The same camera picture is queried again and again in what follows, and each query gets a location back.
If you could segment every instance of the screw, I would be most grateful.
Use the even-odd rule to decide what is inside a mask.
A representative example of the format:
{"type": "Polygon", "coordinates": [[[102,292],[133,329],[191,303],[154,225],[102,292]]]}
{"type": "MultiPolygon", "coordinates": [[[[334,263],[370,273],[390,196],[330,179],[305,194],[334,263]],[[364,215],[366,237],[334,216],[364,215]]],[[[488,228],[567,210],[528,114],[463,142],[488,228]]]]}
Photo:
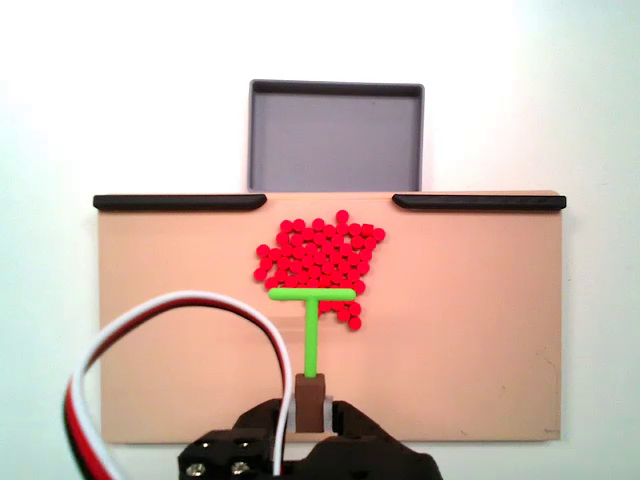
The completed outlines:
{"type": "Polygon", "coordinates": [[[251,470],[249,465],[244,462],[236,462],[231,465],[231,474],[232,475],[242,475],[244,472],[248,472],[251,470]]]}
{"type": "Polygon", "coordinates": [[[192,463],[187,467],[188,477],[201,477],[207,469],[202,463],[192,463]]]}

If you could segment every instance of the green handle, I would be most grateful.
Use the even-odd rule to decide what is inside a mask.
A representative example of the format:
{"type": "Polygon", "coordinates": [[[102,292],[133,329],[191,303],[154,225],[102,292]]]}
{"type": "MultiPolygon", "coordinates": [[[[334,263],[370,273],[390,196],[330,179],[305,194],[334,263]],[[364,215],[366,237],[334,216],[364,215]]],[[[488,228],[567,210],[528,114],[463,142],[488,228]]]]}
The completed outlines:
{"type": "Polygon", "coordinates": [[[272,288],[271,300],[303,300],[306,302],[304,336],[304,376],[313,378],[318,373],[318,302],[349,302],[355,300],[351,288],[272,288]]]}

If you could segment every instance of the white wall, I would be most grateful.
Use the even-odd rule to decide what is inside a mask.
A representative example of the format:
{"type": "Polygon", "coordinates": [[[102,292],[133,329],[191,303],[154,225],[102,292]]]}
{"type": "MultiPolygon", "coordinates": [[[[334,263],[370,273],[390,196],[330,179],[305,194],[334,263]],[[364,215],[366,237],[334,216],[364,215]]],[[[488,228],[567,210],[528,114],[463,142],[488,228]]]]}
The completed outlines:
{"type": "MultiPolygon", "coordinates": [[[[567,195],[562,440],[416,448],[448,480],[640,476],[640,2],[343,3],[0,3],[3,478],[77,477],[92,195],[242,191],[252,78],[421,82],[426,189],[567,195]]],[[[177,478],[179,447],[114,450],[177,478]]]]}

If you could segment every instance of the tan board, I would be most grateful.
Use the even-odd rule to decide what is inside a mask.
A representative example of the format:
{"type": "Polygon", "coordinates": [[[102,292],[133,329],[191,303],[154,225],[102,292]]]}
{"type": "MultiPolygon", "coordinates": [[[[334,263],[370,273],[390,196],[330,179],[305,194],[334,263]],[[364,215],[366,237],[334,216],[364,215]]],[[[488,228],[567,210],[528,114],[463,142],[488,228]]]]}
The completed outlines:
{"type": "MultiPolygon", "coordinates": [[[[219,292],[270,318],[301,372],[303,306],[268,299],[255,248],[274,245],[284,219],[343,208],[387,238],[359,297],[361,330],[320,319],[327,394],[403,441],[559,438],[559,212],[413,212],[383,193],[269,194],[252,212],[100,212],[101,325],[163,293],[219,292]]],[[[143,325],[106,353],[101,375],[111,442],[190,442],[281,395],[261,332],[206,308],[143,325]]]]}

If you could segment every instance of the cable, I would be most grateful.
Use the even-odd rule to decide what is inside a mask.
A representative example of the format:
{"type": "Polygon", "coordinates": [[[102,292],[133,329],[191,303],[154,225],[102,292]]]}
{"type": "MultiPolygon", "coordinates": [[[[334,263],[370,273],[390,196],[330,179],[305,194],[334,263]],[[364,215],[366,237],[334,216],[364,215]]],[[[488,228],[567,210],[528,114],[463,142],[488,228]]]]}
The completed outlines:
{"type": "Polygon", "coordinates": [[[287,412],[293,395],[293,374],[289,352],[278,329],[264,315],[250,306],[225,295],[201,291],[180,291],[151,299],[107,325],[94,340],[71,376],[64,401],[67,436],[80,470],[87,479],[124,480],[120,467],[111,459],[87,410],[84,375],[91,365],[116,341],[156,315],[178,307],[212,307],[227,310],[258,326],[269,338],[278,356],[283,395],[276,426],[273,449],[273,475],[280,475],[284,451],[287,412]]]}

